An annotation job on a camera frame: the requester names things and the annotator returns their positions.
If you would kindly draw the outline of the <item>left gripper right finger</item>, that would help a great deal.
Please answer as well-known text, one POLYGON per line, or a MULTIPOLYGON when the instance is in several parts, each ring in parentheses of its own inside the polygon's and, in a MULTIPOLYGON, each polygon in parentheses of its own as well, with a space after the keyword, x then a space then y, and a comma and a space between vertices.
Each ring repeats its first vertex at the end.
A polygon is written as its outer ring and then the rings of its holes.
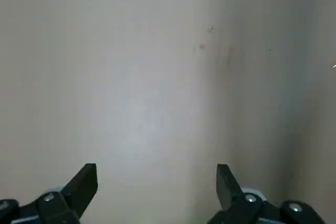
POLYGON ((226 164, 218 164, 216 167, 216 193, 222 209, 208 223, 325 223, 306 203, 286 200, 277 207, 260 191, 240 187, 226 164))

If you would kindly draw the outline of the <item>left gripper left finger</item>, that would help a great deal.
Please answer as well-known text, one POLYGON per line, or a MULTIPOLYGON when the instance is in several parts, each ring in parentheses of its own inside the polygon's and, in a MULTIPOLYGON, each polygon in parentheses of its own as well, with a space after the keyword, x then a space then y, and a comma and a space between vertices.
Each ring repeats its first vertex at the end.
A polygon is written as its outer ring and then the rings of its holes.
POLYGON ((1 223, 80 223, 97 190, 97 165, 85 164, 61 190, 48 191, 29 204, 2 199, 1 223))

